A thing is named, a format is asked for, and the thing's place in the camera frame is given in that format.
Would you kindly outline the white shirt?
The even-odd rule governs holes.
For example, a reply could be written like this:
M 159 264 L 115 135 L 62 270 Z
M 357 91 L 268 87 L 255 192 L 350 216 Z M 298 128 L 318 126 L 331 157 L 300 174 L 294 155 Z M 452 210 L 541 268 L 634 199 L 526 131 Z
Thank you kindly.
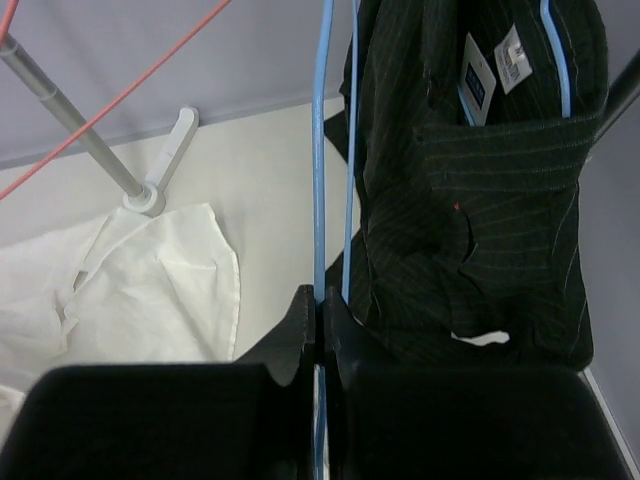
M 240 279 L 208 204 L 123 209 L 1 251 L 1 404 L 68 364 L 226 362 Z

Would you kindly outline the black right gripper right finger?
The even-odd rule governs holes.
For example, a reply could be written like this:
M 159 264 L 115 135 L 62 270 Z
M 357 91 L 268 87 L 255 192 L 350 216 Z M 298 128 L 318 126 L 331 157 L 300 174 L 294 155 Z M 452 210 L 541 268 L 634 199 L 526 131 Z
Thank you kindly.
M 628 479 L 590 389 L 559 368 L 397 361 L 340 292 L 323 306 L 334 479 Z

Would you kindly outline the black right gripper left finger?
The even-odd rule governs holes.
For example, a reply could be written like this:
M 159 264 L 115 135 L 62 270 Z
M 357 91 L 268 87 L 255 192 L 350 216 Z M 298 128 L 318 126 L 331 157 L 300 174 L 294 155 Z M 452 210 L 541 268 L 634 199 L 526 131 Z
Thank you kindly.
M 1 451 L 5 479 L 309 479 L 313 289 L 232 363 L 57 368 Z

